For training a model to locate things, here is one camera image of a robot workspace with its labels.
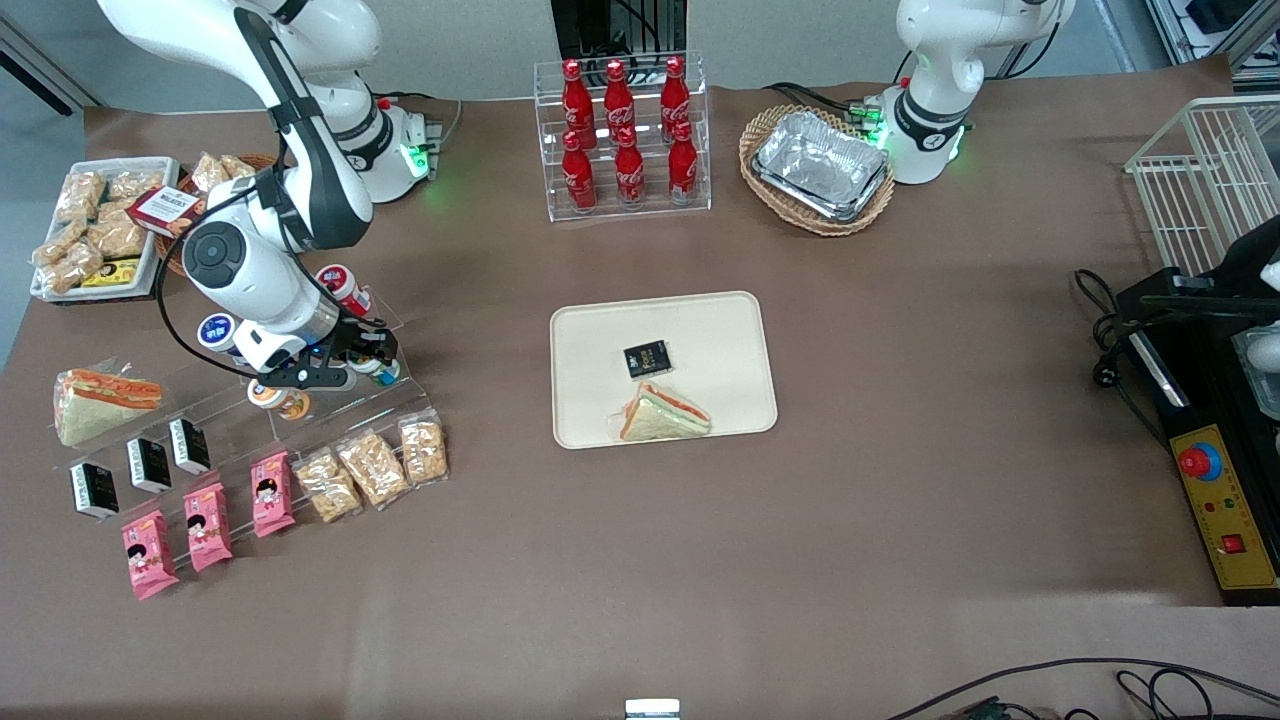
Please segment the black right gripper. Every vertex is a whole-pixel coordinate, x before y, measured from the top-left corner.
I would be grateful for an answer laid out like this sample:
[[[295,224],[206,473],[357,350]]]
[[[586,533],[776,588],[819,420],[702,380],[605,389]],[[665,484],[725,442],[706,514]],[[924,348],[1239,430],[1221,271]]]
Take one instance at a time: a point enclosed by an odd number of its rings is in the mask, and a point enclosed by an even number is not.
[[[381,322],[339,319],[333,332],[297,356],[285,360],[285,370],[348,364],[360,375],[384,380],[387,365],[397,360],[399,342]]]

